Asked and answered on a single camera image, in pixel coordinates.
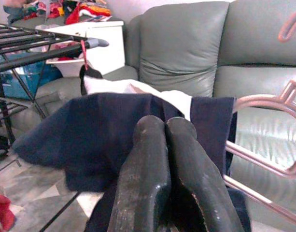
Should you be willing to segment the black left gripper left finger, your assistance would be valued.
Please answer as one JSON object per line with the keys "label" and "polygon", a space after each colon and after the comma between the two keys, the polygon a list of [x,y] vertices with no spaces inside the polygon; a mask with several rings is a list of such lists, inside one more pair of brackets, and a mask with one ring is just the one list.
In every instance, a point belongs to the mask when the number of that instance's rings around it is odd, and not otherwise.
{"label": "black left gripper left finger", "polygon": [[133,148],[119,173],[108,232],[158,232],[170,189],[164,122],[144,116],[136,124]]}

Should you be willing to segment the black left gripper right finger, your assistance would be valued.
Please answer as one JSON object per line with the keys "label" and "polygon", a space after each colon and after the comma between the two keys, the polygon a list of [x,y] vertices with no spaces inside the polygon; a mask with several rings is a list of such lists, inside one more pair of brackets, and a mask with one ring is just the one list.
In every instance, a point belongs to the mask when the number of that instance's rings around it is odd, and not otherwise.
{"label": "black left gripper right finger", "polygon": [[221,174],[197,141],[194,125],[166,123],[172,178],[172,221],[178,232],[245,232]]}

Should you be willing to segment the navy garment with white lining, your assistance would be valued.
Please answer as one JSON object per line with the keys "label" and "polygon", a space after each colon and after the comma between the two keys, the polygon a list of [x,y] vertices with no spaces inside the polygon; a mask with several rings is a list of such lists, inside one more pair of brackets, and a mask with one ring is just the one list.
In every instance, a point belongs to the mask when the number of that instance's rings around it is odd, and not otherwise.
{"label": "navy garment with white lining", "polygon": [[191,121],[209,157],[222,174],[229,173],[232,155],[225,152],[225,141],[234,142],[236,137],[233,98],[158,91],[131,79],[87,76],[82,86],[81,97],[20,136],[12,148],[26,162],[64,170],[70,190],[103,192],[85,232],[107,231],[118,173],[132,149],[135,125],[144,116]]}

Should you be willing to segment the pink plastic clothes hanger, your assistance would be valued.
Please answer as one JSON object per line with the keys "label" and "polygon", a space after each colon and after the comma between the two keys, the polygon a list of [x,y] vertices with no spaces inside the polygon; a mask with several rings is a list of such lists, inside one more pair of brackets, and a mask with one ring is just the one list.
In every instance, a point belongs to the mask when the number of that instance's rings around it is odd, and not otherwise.
{"label": "pink plastic clothes hanger", "polygon": [[[290,16],[290,18],[281,27],[278,40],[282,43],[287,42],[296,32],[296,11]],[[290,80],[285,86],[283,91],[279,96],[269,95],[269,94],[256,94],[241,97],[236,100],[233,108],[233,113],[237,112],[246,107],[262,106],[268,108],[279,109],[283,112],[287,112],[296,119],[296,80]],[[295,179],[296,178],[296,161],[287,169],[264,159],[262,156],[255,154],[254,152],[243,148],[233,142],[226,142],[226,151],[239,156],[271,173],[278,176]],[[296,225],[296,214],[288,211],[284,207],[278,205],[277,203],[269,200],[258,192],[252,190],[251,188],[243,185],[239,181],[229,177],[228,175],[223,175],[223,180],[225,184],[229,187],[241,190],[252,200],[261,203],[265,207],[269,208],[273,212],[281,215],[290,223]]]}

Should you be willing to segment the grey green leather sofa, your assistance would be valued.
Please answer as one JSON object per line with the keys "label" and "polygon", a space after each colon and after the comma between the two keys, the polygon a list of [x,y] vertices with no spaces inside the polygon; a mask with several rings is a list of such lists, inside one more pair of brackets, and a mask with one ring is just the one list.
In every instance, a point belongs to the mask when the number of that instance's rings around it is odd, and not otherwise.
{"label": "grey green leather sofa", "polygon": [[[236,0],[153,7],[127,25],[127,65],[108,80],[135,78],[192,96],[244,97],[281,92],[296,80],[296,35],[277,40],[296,0]],[[236,142],[282,166],[296,160],[296,120],[274,109],[238,112]],[[296,179],[239,157],[234,179],[296,213]]]}

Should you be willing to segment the white drawer cabinet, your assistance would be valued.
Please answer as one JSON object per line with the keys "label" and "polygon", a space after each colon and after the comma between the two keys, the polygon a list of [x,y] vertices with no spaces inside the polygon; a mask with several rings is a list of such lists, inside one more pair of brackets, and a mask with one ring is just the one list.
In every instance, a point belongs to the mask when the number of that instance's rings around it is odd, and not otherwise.
{"label": "white drawer cabinet", "polygon": [[106,40],[109,43],[107,47],[96,47],[86,52],[88,64],[105,75],[125,65],[123,25],[123,21],[82,22],[46,31]]}

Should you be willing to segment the black metal drying rack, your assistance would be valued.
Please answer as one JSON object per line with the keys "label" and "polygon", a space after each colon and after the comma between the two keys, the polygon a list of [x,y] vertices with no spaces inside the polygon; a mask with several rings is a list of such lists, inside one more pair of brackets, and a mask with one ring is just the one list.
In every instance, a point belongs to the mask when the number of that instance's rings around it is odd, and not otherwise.
{"label": "black metal drying rack", "polygon": [[[53,44],[61,42],[76,42],[76,44],[58,50],[47,49],[45,52],[13,60],[9,60],[7,57],[7,54],[11,52],[28,51],[31,48],[42,46],[50,47]],[[13,72],[14,77],[19,81],[21,88],[28,96],[31,102],[30,106],[36,107],[40,117],[44,119],[45,114],[35,99],[36,95],[29,90],[28,86],[17,73],[16,68],[36,62],[46,61],[51,58],[63,57],[65,55],[77,56],[81,53],[85,53],[87,49],[98,46],[107,47],[108,45],[108,42],[102,39],[87,39],[79,36],[70,36],[61,33],[11,27],[0,24],[0,74],[1,72],[8,70]],[[29,105],[16,103],[13,100],[6,99],[0,77],[0,124],[5,124],[10,143],[14,142],[14,134],[12,132],[12,125],[10,121],[11,114],[9,111],[14,110],[14,113],[17,114],[27,108],[29,108]]]}

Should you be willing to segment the red cloth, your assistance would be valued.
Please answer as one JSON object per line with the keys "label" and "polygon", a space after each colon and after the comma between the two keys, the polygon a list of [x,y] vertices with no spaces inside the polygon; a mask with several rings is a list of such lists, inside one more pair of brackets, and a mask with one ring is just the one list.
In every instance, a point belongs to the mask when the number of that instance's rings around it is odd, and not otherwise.
{"label": "red cloth", "polygon": [[11,201],[0,195],[0,232],[8,232],[16,222],[14,213],[10,210]]}

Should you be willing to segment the blue storage box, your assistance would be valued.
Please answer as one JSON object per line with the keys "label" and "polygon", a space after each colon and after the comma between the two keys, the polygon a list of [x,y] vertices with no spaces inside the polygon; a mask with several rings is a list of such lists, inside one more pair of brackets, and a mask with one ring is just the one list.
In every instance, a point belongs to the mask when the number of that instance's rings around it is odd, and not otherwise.
{"label": "blue storage box", "polygon": [[[51,81],[62,78],[62,73],[57,67],[46,64],[45,61],[39,61],[26,66],[17,67],[15,71],[19,74],[28,90],[34,96],[37,89]],[[13,75],[12,70],[0,73],[4,95],[28,100],[29,97],[24,91],[19,81]]]}

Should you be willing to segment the colourful clothes pile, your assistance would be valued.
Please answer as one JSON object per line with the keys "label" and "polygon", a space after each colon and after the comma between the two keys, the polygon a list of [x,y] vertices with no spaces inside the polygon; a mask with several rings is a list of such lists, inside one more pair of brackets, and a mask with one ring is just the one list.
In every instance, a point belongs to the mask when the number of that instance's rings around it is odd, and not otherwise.
{"label": "colourful clothes pile", "polygon": [[64,17],[66,25],[78,23],[83,16],[88,21],[107,20],[112,16],[106,0],[4,0],[8,23],[36,17]]}

